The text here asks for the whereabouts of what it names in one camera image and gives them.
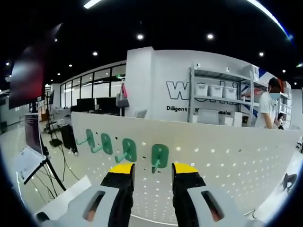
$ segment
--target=black ceiling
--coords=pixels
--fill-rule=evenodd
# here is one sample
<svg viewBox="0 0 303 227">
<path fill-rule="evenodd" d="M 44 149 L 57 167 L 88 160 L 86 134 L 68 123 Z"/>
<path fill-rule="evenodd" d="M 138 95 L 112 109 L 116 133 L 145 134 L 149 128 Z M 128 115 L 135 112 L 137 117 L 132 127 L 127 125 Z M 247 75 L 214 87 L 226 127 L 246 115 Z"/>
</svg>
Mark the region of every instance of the black ceiling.
<svg viewBox="0 0 303 227">
<path fill-rule="evenodd" d="M 59 23 L 63 25 L 48 53 L 45 83 L 51 79 L 61 83 L 89 69 L 125 60 L 127 50 L 152 46 L 229 55 L 303 86 L 303 69 L 296 68 L 303 58 L 302 24 L 297 21 L 301 12 L 291 1 L 260 1 L 294 37 L 291 42 L 246 0 L 102 0 L 85 9 L 87 1 L 10 1 L 2 7 L 0 89 L 9 88 L 4 78 L 22 51 Z M 143 41 L 136 39 L 138 33 L 145 35 Z M 215 39 L 208 41 L 208 33 Z"/>
</svg>

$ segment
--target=gray gripper part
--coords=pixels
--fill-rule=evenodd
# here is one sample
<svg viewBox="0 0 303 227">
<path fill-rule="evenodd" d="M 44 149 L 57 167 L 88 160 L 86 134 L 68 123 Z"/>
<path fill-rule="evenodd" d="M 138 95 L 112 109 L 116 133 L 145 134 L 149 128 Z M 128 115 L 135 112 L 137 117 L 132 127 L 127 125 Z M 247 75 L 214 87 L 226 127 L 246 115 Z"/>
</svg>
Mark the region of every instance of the gray gripper part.
<svg viewBox="0 0 303 227">
<path fill-rule="evenodd" d="M 104 193 L 101 199 L 94 219 L 89 222 L 84 215 L 88 213 L 92 204 L 96 200 L 99 192 Z M 119 192 L 118 188 L 105 186 L 91 186 L 82 194 L 70 201 L 67 212 L 58 220 L 45 221 L 43 227 L 107 227 L 111 208 Z"/>
<path fill-rule="evenodd" d="M 234 203 L 233 199 L 225 192 L 211 186 L 190 188 L 188 194 L 196 209 L 199 226 L 217 226 L 217 227 L 262 227 L 264 223 L 259 220 L 249 220 L 243 216 Z M 217 222 L 214 221 L 210 209 L 202 195 L 202 192 L 210 192 L 213 196 L 213 203 L 218 210 L 222 211 L 223 218 Z"/>
</svg>

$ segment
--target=green pegboard hook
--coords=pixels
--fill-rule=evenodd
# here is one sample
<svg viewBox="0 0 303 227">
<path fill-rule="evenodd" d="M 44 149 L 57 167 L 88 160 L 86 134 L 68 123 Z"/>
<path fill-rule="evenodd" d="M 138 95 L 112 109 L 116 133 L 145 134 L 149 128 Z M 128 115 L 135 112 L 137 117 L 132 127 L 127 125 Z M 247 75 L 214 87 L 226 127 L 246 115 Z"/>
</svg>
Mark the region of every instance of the green pegboard hook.
<svg viewBox="0 0 303 227">
<path fill-rule="evenodd" d="M 78 140 L 76 139 L 76 144 L 81 145 L 81 144 L 87 142 L 90 147 L 94 148 L 95 147 L 95 141 L 94 141 L 94 136 L 93 136 L 92 131 L 90 129 L 86 129 L 85 133 L 86 133 L 86 139 L 82 142 L 78 142 Z"/>
<path fill-rule="evenodd" d="M 169 148 L 163 144 L 155 144 L 151 149 L 151 172 L 154 174 L 158 168 L 165 168 L 169 159 Z"/>
<path fill-rule="evenodd" d="M 97 153 L 98 151 L 102 150 L 108 154 L 108 155 L 112 155 L 113 154 L 113 147 L 112 147 L 112 142 L 111 142 L 111 139 L 109 137 L 108 134 L 106 133 L 102 133 L 101 134 L 101 146 L 99 146 L 98 148 L 94 149 L 94 148 L 90 148 L 90 151 L 95 154 Z"/>
<path fill-rule="evenodd" d="M 122 141 L 122 146 L 123 146 L 123 155 L 115 156 L 115 161 L 117 163 L 120 163 L 122 162 L 123 159 L 126 159 L 129 162 L 136 162 L 137 161 L 136 143 L 131 139 L 124 139 Z"/>
</svg>

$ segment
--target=hanging bag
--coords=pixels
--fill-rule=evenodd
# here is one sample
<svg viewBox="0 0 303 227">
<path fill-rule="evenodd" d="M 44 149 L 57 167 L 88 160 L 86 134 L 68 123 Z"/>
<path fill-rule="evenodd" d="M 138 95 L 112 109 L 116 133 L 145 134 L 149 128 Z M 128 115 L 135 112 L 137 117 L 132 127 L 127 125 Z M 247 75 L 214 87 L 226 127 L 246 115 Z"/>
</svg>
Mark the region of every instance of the hanging bag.
<svg viewBox="0 0 303 227">
<path fill-rule="evenodd" d="M 126 88 L 125 88 L 124 84 L 121 85 L 120 93 L 117 94 L 116 106 L 118 106 L 119 108 L 129 107 L 129 103 L 128 103 L 128 100 L 127 100 Z"/>
</svg>

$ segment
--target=white shirt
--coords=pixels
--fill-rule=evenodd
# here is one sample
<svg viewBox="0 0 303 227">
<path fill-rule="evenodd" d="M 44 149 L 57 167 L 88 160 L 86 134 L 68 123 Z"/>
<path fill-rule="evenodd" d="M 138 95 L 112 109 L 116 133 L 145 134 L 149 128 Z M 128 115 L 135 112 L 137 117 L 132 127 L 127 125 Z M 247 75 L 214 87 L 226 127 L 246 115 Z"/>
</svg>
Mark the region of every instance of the white shirt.
<svg viewBox="0 0 303 227">
<path fill-rule="evenodd" d="M 277 117 L 277 111 L 278 102 L 270 97 L 269 92 L 264 92 L 260 98 L 259 113 L 255 128 L 267 128 L 264 116 L 262 115 L 264 113 L 269 114 L 271 124 L 274 125 L 275 119 Z"/>
</svg>

